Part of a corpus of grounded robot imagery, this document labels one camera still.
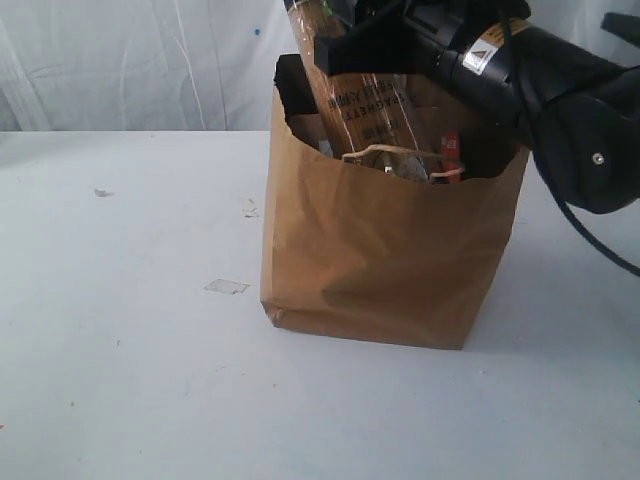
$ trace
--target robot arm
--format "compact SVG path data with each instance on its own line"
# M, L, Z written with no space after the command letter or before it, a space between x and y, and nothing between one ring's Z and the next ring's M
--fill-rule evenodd
M541 174L565 202L624 208L640 197L640 67L599 58L530 15L526 0L359 0L346 36L316 39L315 61L328 75L424 74L545 158ZM639 23L609 15L603 26L638 41Z

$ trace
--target white tabletop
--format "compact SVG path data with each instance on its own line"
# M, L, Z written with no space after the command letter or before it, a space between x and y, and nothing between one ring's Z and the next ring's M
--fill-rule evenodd
M535 172L466 350L441 352L270 325L268 145L0 134L0 478L638 478L640 281ZM587 220L640 262L639 213Z

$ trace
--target paper bag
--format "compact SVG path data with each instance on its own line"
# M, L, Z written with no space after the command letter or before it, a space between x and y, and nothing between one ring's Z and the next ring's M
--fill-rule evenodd
M460 136L466 179L427 185L327 157L298 55L276 68L261 301L276 327L460 349L509 241L529 152L423 77L425 132Z

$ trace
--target black cable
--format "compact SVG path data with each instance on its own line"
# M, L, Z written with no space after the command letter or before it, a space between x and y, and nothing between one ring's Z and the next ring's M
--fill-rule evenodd
M509 51L510 60L511 60L511 77L512 84L514 86L516 95L518 96L518 100L522 103L522 109L525 116L525 120L529 126L529 130L531 132L531 138L533 140L533 159L538 168L538 172L540 176L547 184L549 191L551 192L551 196L553 197L556 205L567 219L567 221L571 224L571 226L587 241L591 244L598 252L608 258L610 261L615 263L620 268L626 270L627 272L635 275L636 277L640 277L640 267L628 262L623 259L620 255L615 253L609 247L607 247L604 243L602 243L598 238L595 237L585 225L578 220L576 215L573 213L567 202L562 198L558 186L551 175L549 169L549 163L544 154L543 149L541 148L542 141L540 136L538 135L535 122L533 120L533 114L531 113L531 109L529 108L529 104L527 102L526 95L524 94L524 87L522 84L522 80L520 78L520 68L518 62L518 56L516 54L516 48L513 42L513 35L511 33L511 24L510 19L505 13L505 11L498 5L494 4L498 15L500 17L500 25L502 26L504 38L505 38L505 47Z

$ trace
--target white backdrop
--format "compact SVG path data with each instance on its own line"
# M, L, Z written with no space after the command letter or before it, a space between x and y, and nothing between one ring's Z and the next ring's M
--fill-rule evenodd
M534 20L617 61L600 31L638 0L530 0ZM0 130L268 129L282 0L0 0Z

